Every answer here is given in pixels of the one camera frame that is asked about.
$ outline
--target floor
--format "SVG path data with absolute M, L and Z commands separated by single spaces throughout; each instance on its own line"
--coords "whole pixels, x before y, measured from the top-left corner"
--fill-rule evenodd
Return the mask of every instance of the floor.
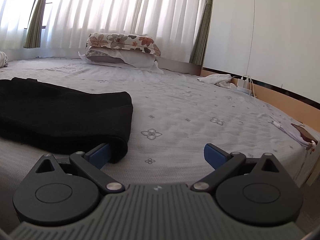
M 304 201 L 297 225 L 309 233 L 320 225 L 320 178 L 311 187 L 303 185 L 301 190 Z

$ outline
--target green curtain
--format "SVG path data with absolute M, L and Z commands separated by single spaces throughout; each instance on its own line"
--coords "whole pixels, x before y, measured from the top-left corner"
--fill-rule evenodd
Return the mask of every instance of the green curtain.
M 203 63 L 205 47 L 207 46 L 207 40 L 209 35 L 211 11 L 212 0 L 207 0 L 204 6 L 204 12 L 201 18 L 196 43 L 193 47 L 193 51 L 190 57 L 190 62 L 193 64 L 202 65 Z
M 44 6 L 45 0 L 35 0 L 28 24 L 26 40 L 23 45 L 24 48 L 40 47 Z

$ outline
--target curtain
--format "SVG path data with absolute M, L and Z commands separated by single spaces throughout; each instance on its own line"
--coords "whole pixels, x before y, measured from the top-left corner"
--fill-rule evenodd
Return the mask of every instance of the curtain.
M 0 50 L 20 49 L 34 0 L 0 0 Z
M 28 24 L 27 36 L 24 42 L 24 48 L 39 48 L 41 40 L 42 19 L 46 0 L 36 0 L 31 12 L 31 18 Z
M 183 62 L 190 60 L 205 4 L 205 0 L 47 2 L 52 2 L 52 7 L 46 28 L 42 30 L 41 48 L 82 49 L 89 34 L 95 32 L 147 34 L 156 40 L 162 57 Z M 6 37 L 11 33 L 0 29 L 1 35 Z M 17 37 L 17 44 L 22 37 Z M 5 49 L 15 47 L 8 43 L 4 46 Z
M 207 0 L 204 7 L 204 13 L 201 19 L 199 33 L 196 39 L 196 44 L 190 62 L 197 65 L 202 65 L 204 60 L 205 48 L 209 35 L 210 20 L 212 12 L 212 0 Z

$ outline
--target wooden bed frame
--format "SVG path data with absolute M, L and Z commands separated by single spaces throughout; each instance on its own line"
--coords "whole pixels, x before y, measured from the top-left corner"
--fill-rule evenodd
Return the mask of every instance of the wooden bed frame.
M 214 70 L 201 70 L 200 76 L 206 77 L 211 74 L 217 74 Z M 237 85 L 237 78 L 232 78 L 231 83 Z M 253 84 L 254 93 L 258 99 L 280 109 L 295 120 L 302 122 L 314 130 L 320 132 L 320 110 L 307 105 L 297 99 L 291 98 L 274 90 Z M 306 183 L 311 186 L 320 174 L 320 156 L 316 161 Z

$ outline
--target bed sheet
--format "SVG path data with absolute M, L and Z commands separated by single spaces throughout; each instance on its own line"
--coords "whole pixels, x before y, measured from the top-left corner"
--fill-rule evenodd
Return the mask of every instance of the bed sheet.
M 298 186 L 315 163 L 296 141 L 267 121 L 269 115 L 288 129 L 300 124 L 277 108 L 248 95 L 201 83 L 196 76 L 164 70 L 150 73 L 136 68 L 89 65 L 80 59 L 44 58 L 10 62 L 1 79 L 34 78 L 87 93 L 127 91 L 133 116 L 129 150 L 117 164 L 102 170 L 129 183 L 186 182 L 213 171 L 203 157 L 206 143 L 248 157 L 273 153 Z M 319 134 L 307 128 L 316 138 Z M 0 138 L 1 184 L 17 187 L 46 152 Z

